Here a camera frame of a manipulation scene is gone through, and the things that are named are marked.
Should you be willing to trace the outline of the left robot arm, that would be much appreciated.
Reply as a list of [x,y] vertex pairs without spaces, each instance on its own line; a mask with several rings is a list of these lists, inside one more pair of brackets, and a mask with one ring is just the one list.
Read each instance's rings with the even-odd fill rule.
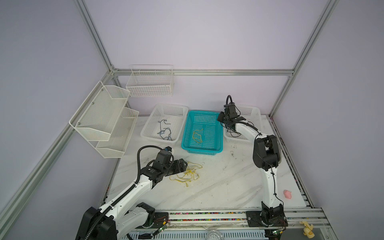
[[99,208],[86,210],[77,240],[121,240],[137,227],[148,228],[154,223],[155,209],[138,201],[164,177],[184,173],[188,163],[184,159],[176,160],[171,147],[156,147],[159,151],[156,158],[142,167],[141,152],[153,148],[153,145],[139,148],[137,177],[133,183]]

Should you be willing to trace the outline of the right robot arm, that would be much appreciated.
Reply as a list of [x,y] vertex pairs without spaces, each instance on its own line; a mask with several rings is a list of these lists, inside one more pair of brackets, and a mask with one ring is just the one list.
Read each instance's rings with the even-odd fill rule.
[[263,134],[240,115],[234,102],[227,102],[217,121],[225,128],[240,134],[253,144],[252,160],[260,170],[263,186],[261,224],[271,227],[284,221],[284,202],[278,197],[277,168],[281,162],[278,139],[274,135]]

